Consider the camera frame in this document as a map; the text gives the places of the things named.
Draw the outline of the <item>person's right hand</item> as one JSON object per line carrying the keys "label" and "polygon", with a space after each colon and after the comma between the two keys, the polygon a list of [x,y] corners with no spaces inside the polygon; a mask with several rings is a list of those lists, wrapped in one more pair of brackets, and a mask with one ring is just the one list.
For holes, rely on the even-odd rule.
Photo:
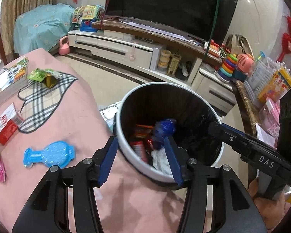
{"label": "person's right hand", "polygon": [[258,208],[268,232],[272,232],[288,212],[291,204],[285,201],[284,194],[281,194],[277,201],[256,197],[258,187],[258,178],[256,178],[249,184],[248,192]]}

